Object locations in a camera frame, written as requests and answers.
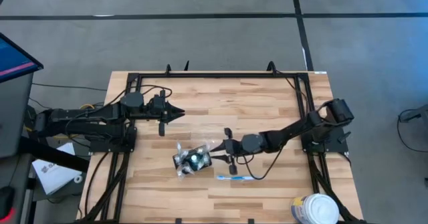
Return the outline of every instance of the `concrete floor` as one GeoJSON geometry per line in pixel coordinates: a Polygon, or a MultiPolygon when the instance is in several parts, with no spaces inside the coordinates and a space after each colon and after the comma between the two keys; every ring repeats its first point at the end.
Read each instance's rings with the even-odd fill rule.
{"type": "MultiPolygon", "coordinates": [[[[428,11],[428,0],[300,0],[303,13],[428,11]]],[[[292,0],[4,0],[0,15],[207,12],[293,13],[292,0]]],[[[373,223],[428,218],[428,154],[398,139],[397,114],[428,103],[428,19],[305,19],[314,69],[355,115],[347,127],[362,212],[373,223]]],[[[34,82],[106,88],[114,70],[305,70],[295,19],[0,21],[0,31],[45,65],[34,82]]],[[[54,108],[103,101],[103,92],[34,86],[31,97],[54,108]]],[[[403,138],[428,150],[419,121],[403,138]]],[[[37,223],[72,221],[78,198],[40,202],[37,223]]]]}

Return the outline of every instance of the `wooden tabletop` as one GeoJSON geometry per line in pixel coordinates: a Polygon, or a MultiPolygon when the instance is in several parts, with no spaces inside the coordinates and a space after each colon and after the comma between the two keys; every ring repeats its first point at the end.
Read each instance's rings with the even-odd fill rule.
{"type": "MultiPolygon", "coordinates": [[[[106,102],[126,86],[128,72],[112,72],[106,102]]],[[[332,99],[326,74],[309,73],[312,95],[317,106],[332,99]]],[[[290,213],[294,197],[312,194],[308,159],[299,138],[287,143],[276,164],[262,181],[219,181],[217,175],[229,175],[228,165],[214,160],[213,166],[182,181],[177,178],[172,156],[177,142],[184,149],[202,144],[216,147],[229,127],[233,137],[281,129],[300,119],[296,93],[281,78],[153,78],[143,84],[156,84],[173,90],[168,101],[186,111],[186,115],[165,126],[165,136],[158,135],[155,121],[136,121],[138,137],[130,155],[120,222],[173,223],[295,223],[290,213]]],[[[158,94],[151,91],[145,100],[158,94]]],[[[103,153],[90,161],[88,177],[103,153]]],[[[95,205],[106,188],[111,154],[96,173],[89,196],[95,205]]],[[[249,164],[254,175],[266,172],[276,154],[258,154],[249,164]]],[[[332,188],[356,217],[362,218],[349,163],[342,156],[327,154],[332,188]]],[[[245,165],[238,165],[239,175],[249,175],[245,165]]],[[[88,188],[86,179],[84,192],[88,188]]],[[[80,208],[83,210],[85,194],[80,208]]],[[[113,193],[109,217],[114,212],[113,193]]]]}

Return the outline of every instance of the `black metal frame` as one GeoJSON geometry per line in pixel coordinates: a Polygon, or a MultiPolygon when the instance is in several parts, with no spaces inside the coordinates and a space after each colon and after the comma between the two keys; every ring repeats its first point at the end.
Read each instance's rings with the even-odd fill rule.
{"type": "MultiPolygon", "coordinates": [[[[189,69],[189,63],[186,64],[185,71],[189,69]]],[[[170,65],[167,65],[167,69],[163,73],[130,73],[128,74],[128,77],[126,79],[126,89],[128,90],[127,93],[131,88],[131,85],[136,82],[136,86],[141,86],[142,81],[145,78],[292,78],[294,81],[294,87],[296,91],[296,97],[298,102],[298,108],[300,112],[300,117],[303,118],[305,115],[305,105],[302,99],[301,94],[301,87],[300,82],[304,83],[306,96],[308,98],[308,111],[315,110],[314,101],[312,98],[312,92],[310,89],[310,81],[308,73],[306,72],[296,72],[296,73],[281,73],[278,72],[275,64],[273,62],[270,62],[267,66],[266,72],[223,72],[223,73],[195,73],[195,72],[172,72],[170,65]]],[[[141,91],[141,87],[136,88],[136,91],[141,91]]],[[[302,148],[304,144],[308,144],[307,142],[311,140],[308,138],[308,136],[302,137],[302,148]]],[[[124,194],[124,187],[125,187],[125,181],[126,181],[126,168],[128,166],[129,161],[129,154],[124,154],[124,159],[122,161],[120,170],[117,174],[116,172],[116,166],[118,162],[118,153],[113,153],[112,160],[110,163],[110,170],[108,174],[108,181],[107,181],[107,189],[106,192],[102,195],[100,200],[98,201],[97,205],[90,211],[89,215],[92,215],[94,218],[97,216],[99,211],[101,211],[101,223],[109,223],[111,221],[119,222],[120,220],[120,209],[122,208],[122,201],[123,201],[123,194],[124,194]],[[116,205],[114,208],[114,218],[113,220],[107,220],[108,215],[108,204],[110,202],[110,195],[112,190],[118,186],[118,194],[116,197],[116,205]]],[[[312,188],[314,190],[314,193],[319,193],[320,189],[318,186],[317,176],[316,176],[316,165],[314,160],[313,152],[307,152],[308,156],[308,164],[310,168],[310,175],[311,175],[311,181],[312,181],[312,188]]],[[[321,172],[322,176],[325,179],[325,181],[330,186],[330,177],[328,175],[328,168],[326,163],[326,158],[324,153],[318,153],[320,163],[321,163],[321,172]]],[[[249,219],[248,223],[254,223],[254,219],[249,219]]]]}

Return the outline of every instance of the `monitor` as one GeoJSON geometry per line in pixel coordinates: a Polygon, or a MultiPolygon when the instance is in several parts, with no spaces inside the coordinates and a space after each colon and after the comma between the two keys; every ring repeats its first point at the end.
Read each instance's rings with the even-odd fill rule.
{"type": "Polygon", "coordinates": [[[0,33],[0,83],[43,69],[43,65],[0,33]]]}

